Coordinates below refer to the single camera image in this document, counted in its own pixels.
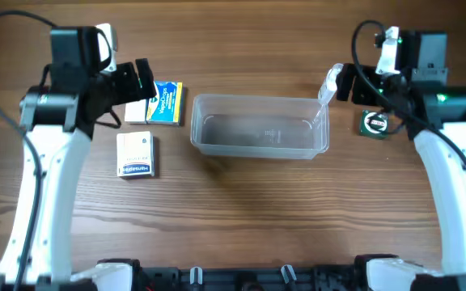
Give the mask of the green Zam-Buk ointment box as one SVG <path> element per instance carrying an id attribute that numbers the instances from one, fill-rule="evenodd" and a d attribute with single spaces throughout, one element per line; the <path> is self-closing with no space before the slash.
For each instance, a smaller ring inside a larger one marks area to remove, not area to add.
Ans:
<path id="1" fill-rule="evenodd" d="M 388 135 L 388 115 L 363 110 L 359 123 L 359 134 L 379 140 L 386 138 Z"/>

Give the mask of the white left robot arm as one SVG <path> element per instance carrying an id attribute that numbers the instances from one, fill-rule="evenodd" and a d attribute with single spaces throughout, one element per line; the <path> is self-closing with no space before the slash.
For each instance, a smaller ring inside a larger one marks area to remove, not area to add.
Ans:
<path id="1" fill-rule="evenodd" d="M 117 63 L 113 26 L 54 27 L 52 61 L 19 103 L 23 177 L 0 280 L 15 289 L 70 283 L 78 179 L 95 126 L 113 107 L 156 95 L 147 59 Z"/>

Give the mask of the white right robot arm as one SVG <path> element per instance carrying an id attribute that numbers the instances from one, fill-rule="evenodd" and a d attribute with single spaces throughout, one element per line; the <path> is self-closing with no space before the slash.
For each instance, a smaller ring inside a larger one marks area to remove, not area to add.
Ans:
<path id="1" fill-rule="evenodd" d="M 358 60 L 337 75 L 337 97 L 366 105 L 367 137 L 389 137 L 400 120 L 426 169 L 442 239 L 438 271 L 395 255 L 360 255 L 354 285 L 362 290 L 466 290 L 466 87 L 447 85 L 447 35 L 381 27 L 376 66 Z"/>

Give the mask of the clear plastic bottle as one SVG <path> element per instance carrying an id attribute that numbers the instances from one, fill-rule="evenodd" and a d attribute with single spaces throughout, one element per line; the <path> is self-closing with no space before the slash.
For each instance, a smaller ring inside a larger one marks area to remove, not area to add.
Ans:
<path id="1" fill-rule="evenodd" d="M 318 92 L 318 100 L 322 106 L 328 105 L 337 92 L 337 76 L 343 70 L 343 64 L 336 63 L 328 72 Z"/>

